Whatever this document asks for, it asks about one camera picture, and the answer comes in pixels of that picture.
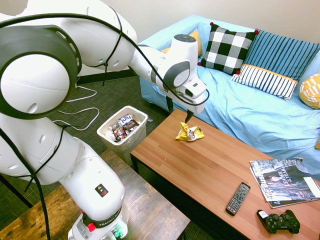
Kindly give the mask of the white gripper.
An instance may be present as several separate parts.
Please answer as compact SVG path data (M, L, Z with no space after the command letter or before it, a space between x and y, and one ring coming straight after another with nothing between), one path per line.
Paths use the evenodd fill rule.
M180 86L176 88L175 93L178 97L176 97L175 100L187 109L187 115L184 120L185 123L188 123L194 114L199 114L204 110L206 101L205 91L206 87L201 86ZM174 105L173 100L168 96L166 96L166 104L168 112L171 114L174 110Z

